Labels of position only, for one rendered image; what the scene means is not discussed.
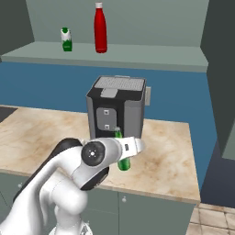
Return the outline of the grey-green base cabinet door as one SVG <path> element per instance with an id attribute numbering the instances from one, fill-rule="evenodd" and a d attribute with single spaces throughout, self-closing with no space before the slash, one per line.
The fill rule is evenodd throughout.
<path id="1" fill-rule="evenodd" d="M 28 176 L 15 175 L 10 173 L 0 173 L 0 216 L 5 218 L 9 213 L 13 198 L 20 190 L 17 186 L 27 181 Z"/>
<path id="2" fill-rule="evenodd" d="M 194 204 L 118 194 L 119 235 L 185 235 Z"/>
<path id="3" fill-rule="evenodd" d="M 96 188 L 87 194 L 88 204 L 82 218 L 94 235 L 118 235 L 118 193 Z"/>

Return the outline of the green glass bottle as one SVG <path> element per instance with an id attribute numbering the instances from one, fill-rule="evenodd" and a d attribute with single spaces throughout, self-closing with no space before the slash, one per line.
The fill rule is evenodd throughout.
<path id="1" fill-rule="evenodd" d="M 116 138 L 121 138 L 122 137 L 120 127 L 115 128 L 115 137 Z M 118 166 L 118 169 L 120 171 L 127 171 L 130 168 L 130 159 L 126 158 L 126 159 L 123 159 L 123 160 L 119 161 L 117 163 L 117 166 Z"/>

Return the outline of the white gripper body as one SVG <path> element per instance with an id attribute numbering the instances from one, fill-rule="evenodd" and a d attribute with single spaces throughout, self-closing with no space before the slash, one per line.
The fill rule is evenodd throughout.
<path id="1" fill-rule="evenodd" d="M 133 156 L 145 150 L 145 143 L 143 140 L 132 137 L 131 139 L 131 153 Z"/>

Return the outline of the green and white drink carton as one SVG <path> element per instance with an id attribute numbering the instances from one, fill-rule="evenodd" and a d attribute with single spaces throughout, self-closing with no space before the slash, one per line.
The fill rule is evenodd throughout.
<path id="1" fill-rule="evenodd" d="M 61 29 L 61 38 L 62 38 L 63 50 L 72 51 L 73 50 L 72 35 L 71 31 L 67 27 Z"/>

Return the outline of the grey and black coffee machine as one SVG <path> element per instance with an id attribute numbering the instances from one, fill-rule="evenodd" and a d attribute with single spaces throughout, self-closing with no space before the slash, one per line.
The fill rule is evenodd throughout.
<path id="1" fill-rule="evenodd" d="M 145 93 L 145 78 L 99 76 L 86 95 L 90 138 L 114 137 L 119 127 L 123 137 L 140 139 Z"/>

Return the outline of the red bottle with white cap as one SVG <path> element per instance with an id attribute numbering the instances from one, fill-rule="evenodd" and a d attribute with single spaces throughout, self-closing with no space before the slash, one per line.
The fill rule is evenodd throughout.
<path id="1" fill-rule="evenodd" d="M 102 2 L 95 3 L 94 35 L 95 51 L 97 53 L 107 52 L 106 18 Z"/>

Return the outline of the grey-green wall cabinet door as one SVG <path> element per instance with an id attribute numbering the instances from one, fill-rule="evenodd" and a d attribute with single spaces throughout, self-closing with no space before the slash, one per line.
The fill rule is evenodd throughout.
<path id="1" fill-rule="evenodd" d="M 33 41 L 26 0 L 0 0 L 0 57 Z"/>
<path id="2" fill-rule="evenodd" d="M 235 0 L 209 0 L 201 49 L 220 154 L 235 161 Z"/>

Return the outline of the grey-green open wall cabinet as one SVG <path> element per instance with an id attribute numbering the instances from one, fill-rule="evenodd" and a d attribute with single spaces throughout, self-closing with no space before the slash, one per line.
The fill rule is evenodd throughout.
<path id="1" fill-rule="evenodd" d="M 180 72 L 207 70 L 200 49 L 208 0 L 26 0 L 34 41 L 4 62 Z M 103 3 L 107 52 L 95 51 L 95 3 Z M 73 50 L 62 48 L 61 29 Z"/>

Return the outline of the black hob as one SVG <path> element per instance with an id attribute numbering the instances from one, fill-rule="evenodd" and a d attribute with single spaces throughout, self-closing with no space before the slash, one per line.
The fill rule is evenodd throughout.
<path id="1" fill-rule="evenodd" d="M 0 106 L 0 123 L 16 111 L 14 107 Z"/>

